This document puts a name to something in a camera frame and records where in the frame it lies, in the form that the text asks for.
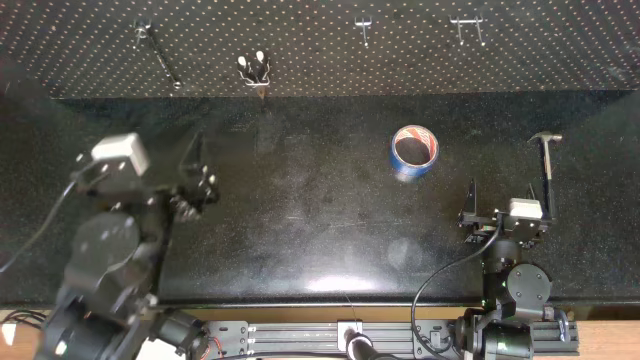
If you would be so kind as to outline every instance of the black pegboard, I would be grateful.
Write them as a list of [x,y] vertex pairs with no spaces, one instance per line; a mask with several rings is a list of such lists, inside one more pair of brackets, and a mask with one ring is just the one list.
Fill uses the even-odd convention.
[[[138,18],[182,89],[133,48]],[[633,89],[639,32],[637,0],[0,0],[0,46],[56,98],[253,95],[236,59],[257,50],[272,96]]]

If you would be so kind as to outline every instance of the hammer head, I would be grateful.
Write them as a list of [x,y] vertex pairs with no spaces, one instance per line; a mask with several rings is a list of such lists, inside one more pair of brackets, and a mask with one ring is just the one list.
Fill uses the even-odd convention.
[[549,142],[549,141],[560,141],[562,140],[562,135],[560,134],[552,134],[549,131],[541,131],[535,135],[533,135],[531,137],[531,139],[529,139],[529,141],[535,139],[535,138],[540,138],[540,140],[542,140],[542,142]]

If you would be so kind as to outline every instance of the wooden surface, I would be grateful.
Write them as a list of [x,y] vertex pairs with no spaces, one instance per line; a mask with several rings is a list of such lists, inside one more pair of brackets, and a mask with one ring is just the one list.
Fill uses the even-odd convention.
[[[540,360],[632,360],[640,359],[640,321],[579,321],[580,357],[536,357]],[[0,341],[3,360],[32,359],[38,332],[18,326],[14,345]]]

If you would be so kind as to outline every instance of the black table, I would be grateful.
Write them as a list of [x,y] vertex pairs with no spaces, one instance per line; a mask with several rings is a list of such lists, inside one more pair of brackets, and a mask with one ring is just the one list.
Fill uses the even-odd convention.
[[[408,304],[424,279],[475,250],[456,227],[468,184],[479,212],[506,210],[541,184],[538,142],[551,130],[558,224],[525,257],[564,304],[640,302],[640,95],[538,92],[407,97],[4,100],[0,123],[0,241],[15,251],[43,220],[102,137],[137,131],[170,182],[202,130],[221,199],[174,228],[159,286],[182,306]],[[408,124],[438,138],[423,179],[398,182],[389,141]],[[0,276],[0,303],[54,301],[75,228],[90,216],[75,196],[37,246]],[[477,304],[479,261],[452,269],[423,302]]]

